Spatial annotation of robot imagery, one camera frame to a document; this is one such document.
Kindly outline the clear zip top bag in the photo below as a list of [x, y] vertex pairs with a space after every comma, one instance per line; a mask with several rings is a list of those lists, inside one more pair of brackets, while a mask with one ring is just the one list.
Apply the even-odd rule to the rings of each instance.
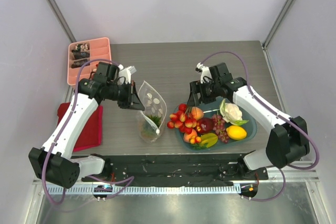
[[[144, 111], [138, 111], [136, 117], [138, 122], [139, 135], [140, 135], [140, 126], [142, 122], [142, 114], [159, 115], [162, 117], [162, 124], [160, 126], [161, 133], [159, 135], [160, 137], [164, 130], [164, 124], [167, 115], [166, 102], [164, 101], [162, 96], [146, 81], [143, 81], [143, 83], [141, 84], [140, 89], [138, 91], [138, 96], [140, 98], [140, 101], [145, 107]], [[144, 139], [141, 135], [140, 138], [147, 143], [154, 143], [158, 139], [156, 138], [153, 141], [148, 141], [147, 139]]]

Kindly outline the orange toy pineapple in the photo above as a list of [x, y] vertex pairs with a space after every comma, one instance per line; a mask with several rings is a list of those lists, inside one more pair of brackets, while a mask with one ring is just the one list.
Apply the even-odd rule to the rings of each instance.
[[148, 141], [153, 141], [159, 137], [161, 131], [162, 117], [159, 115], [142, 114], [140, 135]]

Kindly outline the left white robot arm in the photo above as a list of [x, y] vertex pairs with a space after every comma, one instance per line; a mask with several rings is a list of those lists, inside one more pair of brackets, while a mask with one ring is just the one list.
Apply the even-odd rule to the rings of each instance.
[[32, 148], [29, 161], [44, 184], [53, 183], [65, 189], [78, 179], [94, 175], [105, 182], [112, 174], [103, 157], [90, 155], [72, 158], [74, 146], [87, 121], [104, 100], [115, 101], [121, 109], [144, 110], [132, 74], [134, 66], [116, 65], [97, 59], [98, 67], [91, 79], [77, 78], [71, 103], [51, 137], [41, 148]]

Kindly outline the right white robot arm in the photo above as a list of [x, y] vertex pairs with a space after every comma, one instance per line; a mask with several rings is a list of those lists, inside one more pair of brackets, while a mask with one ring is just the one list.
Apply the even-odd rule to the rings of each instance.
[[222, 97], [242, 108], [269, 134], [265, 148], [243, 157], [237, 166], [239, 177], [250, 179], [261, 167], [281, 169], [309, 154], [307, 124], [303, 118], [292, 118], [277, 110], [248, 86], [244, 78], [233, 78], [225, 63], [212, 67], [198, 63], [195, 70], [201, 77], [190, 82], [188, 106], [208, 104]]

